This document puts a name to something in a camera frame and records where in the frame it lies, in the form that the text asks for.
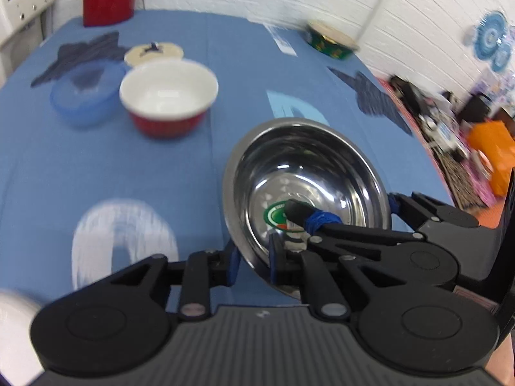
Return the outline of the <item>stainless steel bowl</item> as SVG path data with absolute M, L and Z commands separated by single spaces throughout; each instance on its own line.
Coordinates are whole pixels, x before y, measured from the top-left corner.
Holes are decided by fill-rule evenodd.
M 270 279 L 268 240 L 305 247 L 308 234 L 287 220 L 294 199 L 351 226 L 389 229 L 387 191 L 366 156 L 341 133 L 309 119 L 274 119 L 232 149 L 223 176 L 223 215 L 231 240 L 254 272 Z

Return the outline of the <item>red white ceramic bowl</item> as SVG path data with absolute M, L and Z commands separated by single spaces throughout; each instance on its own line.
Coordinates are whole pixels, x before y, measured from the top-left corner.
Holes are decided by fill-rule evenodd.
M 120 101 L 135 127 L 155 139 L 194 130 L 217 99 L 216 74 L 189 59 L 162 59 L 135 66 L 120 84 Z

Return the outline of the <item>white plate dark rim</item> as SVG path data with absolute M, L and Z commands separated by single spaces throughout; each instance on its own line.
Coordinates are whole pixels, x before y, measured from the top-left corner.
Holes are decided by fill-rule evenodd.
M 43 371 L 30 337 L 39 310 L 31 299 L 1 290 L 1 374 L 10 385 L 29 385 Z

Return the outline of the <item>blue translucent plastic bowl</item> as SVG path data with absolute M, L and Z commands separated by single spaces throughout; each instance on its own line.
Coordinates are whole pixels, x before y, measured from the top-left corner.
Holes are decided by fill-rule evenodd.
M 102 124 L 122 110 L 119 91 L 125 74 L 121 63 L 110 60 L 77 65 L 52 87 L 51 106 L 68 125 Z

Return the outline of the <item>cluttered side table items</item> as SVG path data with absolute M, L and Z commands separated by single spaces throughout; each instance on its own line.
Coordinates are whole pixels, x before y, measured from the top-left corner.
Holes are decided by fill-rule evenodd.
M 456 121 L 454 94 L 432 92 L 397 75 L 389 77 L 389 88 L 417 124 L 458 208 L 476 212 L 494 206 L 497 198 L 490 188 L 492 165 L 483 152 L 466 142 L 471 125 Z

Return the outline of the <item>orange bag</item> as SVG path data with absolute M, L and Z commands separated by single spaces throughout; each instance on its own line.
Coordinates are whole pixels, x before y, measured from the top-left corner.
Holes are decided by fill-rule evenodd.
M 507 194 L 515 166 L 514 139 L 501 121 L 475 124 L 468 136 L 470 148 L 481 151 L 492 165 L 490 186 L 496 196 Z

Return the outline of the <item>blue printed tablecloth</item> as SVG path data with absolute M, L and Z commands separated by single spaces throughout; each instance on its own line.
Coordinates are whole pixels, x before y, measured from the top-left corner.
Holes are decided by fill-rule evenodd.
M 345 135 L 370 160 L 386 190 L 450 192 L 416 133 L 359 109 L 356 93 L 335 76 L 366 73 L 352 56 L 331 59 L 296 30 L 277 36 L 258 23 L 188 11 L 139 11 L 115 26 L 125 47 L 171 42 L 217 75 L 211 112 L 173 140 L 142 135 L 118 111 L 92 128 L 66 124 L 51 107 L 51 84 L 33 81 L 64 44 L 103 34 L 75 18 L 20 65 L 1 89 L 1 286 L 53 301 L 71 293 L 72 238 L 80 218 L 109 199 L 150 205 L 174 232 L 182 258 L 225 245 L 222 179 L 236 143 L 278 113 L 316 119 Z M 277 38 L 292 46 L 282 52 Z

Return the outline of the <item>green gold decorated bowl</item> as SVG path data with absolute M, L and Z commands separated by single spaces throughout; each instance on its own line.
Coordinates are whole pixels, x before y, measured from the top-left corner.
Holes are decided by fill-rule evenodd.
M 359 45 L 346 33 L 321 21 L 310 21 L 305 40 L 315 50 L 332 59 L 345 59 L 359 50 Z

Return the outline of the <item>blue paper wall decoration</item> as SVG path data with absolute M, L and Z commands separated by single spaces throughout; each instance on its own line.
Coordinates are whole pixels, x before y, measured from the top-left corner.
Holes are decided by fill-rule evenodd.
M 510 65 L 514 52 L 514 26 L 502 11 L 489 11 L 471 26 L 463 43 L 472 48 L 476 59 L 489 62 L 491 71 L 501 73 Z

